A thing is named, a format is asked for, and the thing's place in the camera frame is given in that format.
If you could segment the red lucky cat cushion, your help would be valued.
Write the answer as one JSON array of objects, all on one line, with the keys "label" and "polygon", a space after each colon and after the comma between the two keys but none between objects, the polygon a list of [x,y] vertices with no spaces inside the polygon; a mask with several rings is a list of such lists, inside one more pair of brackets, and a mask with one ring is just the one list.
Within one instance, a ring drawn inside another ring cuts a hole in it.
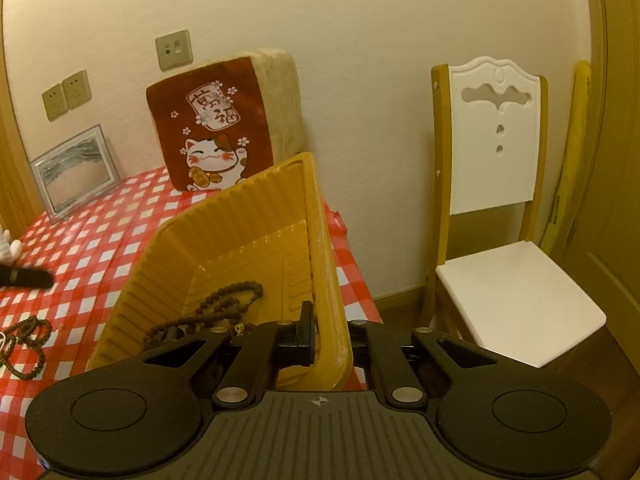
[{"label": "red lucky cat cushion", "polygon": [[172,186],[222,191],[305,146],[294,58],[260,49],[170,76],[145,91]]}]

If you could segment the white plush cat toy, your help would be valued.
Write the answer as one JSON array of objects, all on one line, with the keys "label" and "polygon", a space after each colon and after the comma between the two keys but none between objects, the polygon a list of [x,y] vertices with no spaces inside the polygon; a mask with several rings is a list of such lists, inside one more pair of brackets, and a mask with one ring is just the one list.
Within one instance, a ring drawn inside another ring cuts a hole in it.
[{"label": "white plush cat toy", "polygon": [[23,243],[13,238],[9,230],[0,232],[0,262],[3,264],[16,263],[23,251]]}]

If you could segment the yellow plastic tray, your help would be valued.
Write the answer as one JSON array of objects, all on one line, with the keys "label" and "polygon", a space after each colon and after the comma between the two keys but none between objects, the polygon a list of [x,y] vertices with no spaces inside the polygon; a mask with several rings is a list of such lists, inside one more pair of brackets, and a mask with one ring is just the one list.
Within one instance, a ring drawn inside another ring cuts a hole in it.
[{"label": "yellow plastic tray", "polygon": [[147,330],[192,314],[222,286],[252,281],[264,296],[244,322],[291,320],[314,305],[316,359],[279,375],[285,390],[331,391],[352,372],[352,345],[312,154],[298,154],[165,222],[132,268],[89,361],[139,353]]}]

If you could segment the silver framed sand picture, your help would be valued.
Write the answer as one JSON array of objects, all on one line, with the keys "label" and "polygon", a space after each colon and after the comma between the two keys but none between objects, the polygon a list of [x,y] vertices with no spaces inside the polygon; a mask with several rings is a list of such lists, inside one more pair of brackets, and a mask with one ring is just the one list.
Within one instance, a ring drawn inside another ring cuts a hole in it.
[{"label": "silver framed sand picture", "polygon": [[81,131],[35,158],[30,169],[52,223],[120,183],[100,125]]}]

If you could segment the right double wall socket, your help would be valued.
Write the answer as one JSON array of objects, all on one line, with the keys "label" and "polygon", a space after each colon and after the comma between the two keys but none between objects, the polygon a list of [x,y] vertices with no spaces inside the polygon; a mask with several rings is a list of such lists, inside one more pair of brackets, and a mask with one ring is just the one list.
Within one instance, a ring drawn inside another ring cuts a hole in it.
[{"label": "right double wall socket", "polygon": [[67,108],[73,110],[88,103],[91,98],[91,89],[86,70],[80,70],[62,81],[62,89]]}]

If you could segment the left double wall socket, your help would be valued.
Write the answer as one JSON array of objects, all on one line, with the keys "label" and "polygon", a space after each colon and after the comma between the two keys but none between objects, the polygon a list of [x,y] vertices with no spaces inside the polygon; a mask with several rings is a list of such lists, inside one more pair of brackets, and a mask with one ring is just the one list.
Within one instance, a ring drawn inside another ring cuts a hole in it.
[{"label": "left double wall socket", "polygon": [[62,84],[55,84],[41,95],[44,111],[49,122],[67,113],[68,107]]}]

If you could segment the upper wall socket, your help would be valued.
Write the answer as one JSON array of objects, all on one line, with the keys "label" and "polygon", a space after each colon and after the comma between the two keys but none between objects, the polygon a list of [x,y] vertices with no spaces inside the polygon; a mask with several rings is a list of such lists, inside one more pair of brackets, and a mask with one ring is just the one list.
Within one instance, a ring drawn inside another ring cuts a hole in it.
[{"label": "upper wall socket", "polygon": [[193,62],[190,32],[177,30],[155,39],[158,66],[162,72]]}]

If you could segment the yellow folded board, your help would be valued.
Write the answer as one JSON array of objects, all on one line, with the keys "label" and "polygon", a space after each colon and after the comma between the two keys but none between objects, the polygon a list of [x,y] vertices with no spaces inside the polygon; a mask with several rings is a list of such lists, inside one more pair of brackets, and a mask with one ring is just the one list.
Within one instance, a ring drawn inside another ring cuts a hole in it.
[{"label": "yellow folded board", "polygon": [[591,65],[580,60],[576,66],[570,121],[568,122],[565,153],[558,186],[556,187],[549,220],[544,230],[540,248],[548,256],[558,240],[562,222],[566,219],[568,205],[575,191],[584,148],[587,110],[590,95]]}]

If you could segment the red checkered tablecloth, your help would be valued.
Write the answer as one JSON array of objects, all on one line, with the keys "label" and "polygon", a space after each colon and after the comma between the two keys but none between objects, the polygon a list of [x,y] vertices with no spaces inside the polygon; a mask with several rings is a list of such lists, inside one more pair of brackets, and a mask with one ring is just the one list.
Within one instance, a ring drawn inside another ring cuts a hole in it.
[{"label": "red checkered tablecloth", "polygon": [[[43,389],[87,370],[94,348],[134,265],[168,220],[217,192],[179,192],[166,170],[126,180],[113,191],[52,223],[41,217],[24,238],[23,266],[54,276],[48,290],[5,288],[1,324],[34,316],[51,325],[41,353],[16,347],[1,371],[1,474],[33,479],[42,467],[25,430],[29,404]],[[324,204],[346,320],[373,321],[378,311],[349,251],[346,229]]]}]

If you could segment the double wall socket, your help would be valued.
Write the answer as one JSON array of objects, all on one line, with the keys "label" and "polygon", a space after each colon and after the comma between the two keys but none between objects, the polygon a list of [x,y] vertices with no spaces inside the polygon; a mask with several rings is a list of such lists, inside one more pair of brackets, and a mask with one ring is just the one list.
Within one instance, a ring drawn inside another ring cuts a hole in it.
[{"label": "double wall socket", "polygon": [[86,70],[80,70],[62,81],[62,89],[67,108],[73,110],[88,103],[91,98],[91,89]]},{"label": "double wall socket", "polygon": [[44,111],[49,122],[67,113],[68,107],[62,84],[55,84],[41,95]]}]

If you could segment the white wooden chair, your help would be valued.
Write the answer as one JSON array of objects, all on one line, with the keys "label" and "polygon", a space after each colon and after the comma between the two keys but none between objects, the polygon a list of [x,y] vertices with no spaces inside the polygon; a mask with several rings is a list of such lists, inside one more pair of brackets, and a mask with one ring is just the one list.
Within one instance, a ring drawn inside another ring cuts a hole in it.
[{"label": "white wooden chair", "polygon": [[[548,82],[480,56],[431,70],[433,251],[420,321],[533,367],[605,326],[606,315],[533,241],[548,140]],[[450,259],[450,221],[521,204],[518,239]]]}]

